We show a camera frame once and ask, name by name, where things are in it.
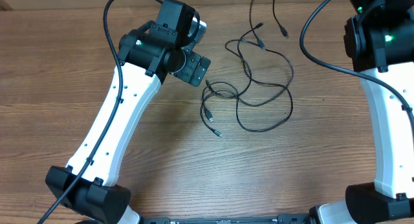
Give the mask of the black USB cable metallic plugs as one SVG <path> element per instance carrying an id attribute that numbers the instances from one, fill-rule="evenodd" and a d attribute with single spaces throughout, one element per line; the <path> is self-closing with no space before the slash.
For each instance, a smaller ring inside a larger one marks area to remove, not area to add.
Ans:
<path id="1" fill-rule="evenodd" d="M 253 4 L 254 4 L 255 0 L 251 0 L 250 4 L 249 4 L 249 14 L 248 14 L 248 20 L 249 20 L 249 24 L 250 24 L 250 31 L 253 33 L 257 44 L 259 46 L 259 48 L 261 48 L 262 50 L 266 50 L 266 46 L 263 43 L 263 41 L 259 38 L 259 36 L 256 34 L 255 30 L 258 29 L 259 27 L 263 26 L 263 23 L 258 23 L 256 26 L 253 26 L 252 24 L 252 8 L 253 8 Z M 285 38 L 289 37 L 288 31 L 286 30 L 286 28 L 280 23 L 280 21 L 278 20 L 278 17 L 276 16 L 276 0 L 272 0 L 272 15 L 274 17 L 274 20 L 276 21 L 276 23 L 278 24 L 278 27 L 282 33 L 282 35 Z"/>

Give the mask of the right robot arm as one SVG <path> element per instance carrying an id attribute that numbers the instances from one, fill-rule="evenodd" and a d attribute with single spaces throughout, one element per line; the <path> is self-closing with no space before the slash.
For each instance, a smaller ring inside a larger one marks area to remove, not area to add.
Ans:
<path id="1" fill-rule="evenodd" d="M 350 0 L 345 24 L 349 74 L 371 115 L 376 172 L 341 201 L 314 207 L 311 223 L 379 223 L 413 216 L 413 0 Z"/>

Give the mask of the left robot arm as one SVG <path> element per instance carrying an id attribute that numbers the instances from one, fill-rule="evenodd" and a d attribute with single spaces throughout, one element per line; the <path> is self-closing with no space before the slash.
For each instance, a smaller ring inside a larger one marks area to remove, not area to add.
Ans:
<path id="1" fill-rule="evenodd" d="M 160 5 L 156 20 L 111 47 L 113 80 L 93 125 L 67 164 L 51 167 L 45 178 L 56 204 L 83 215 L 86 223 L 140 223 L 129 206 L 130 191 L 117 183 L 129 141 L 168 75 L 196 87 L 210 66 L 194 52 L 206 32 L 199 13 L 178 0 Z"/>

